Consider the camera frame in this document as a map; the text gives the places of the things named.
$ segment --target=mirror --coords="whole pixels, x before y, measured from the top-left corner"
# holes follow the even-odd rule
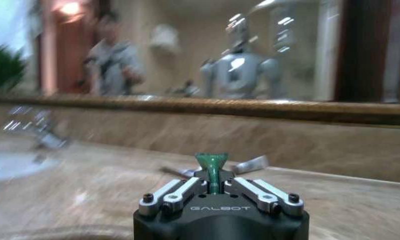
[[[0,0],[0,94],[400,103],[400,0]]]

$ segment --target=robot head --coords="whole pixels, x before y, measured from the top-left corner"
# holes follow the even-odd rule
[[[225,31],[229,36],[230,52],[245,52],[249,47],[249,27],[247,20],[241,14],[237,14],[229,19]]]

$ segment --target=marble backsplash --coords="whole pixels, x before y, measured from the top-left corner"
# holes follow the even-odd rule
[[[13,107],[0,104],[0,128]],[[400,182],[400,129],[253,117],[47,107],[62,137],[231,161],[266,155],[273,167]]]

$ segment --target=wooden mirror frame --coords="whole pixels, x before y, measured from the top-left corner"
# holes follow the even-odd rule
[[[154,96],[0,95],[0,103],[74,108],[231,115],[335,123],[400,125],[400,104],[221,100]]]

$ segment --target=potted plant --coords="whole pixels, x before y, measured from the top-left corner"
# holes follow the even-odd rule
[[[25,66],[22,52],[13,53],[5,46],[0,46],[0,92],[10,91],[22,81]]]

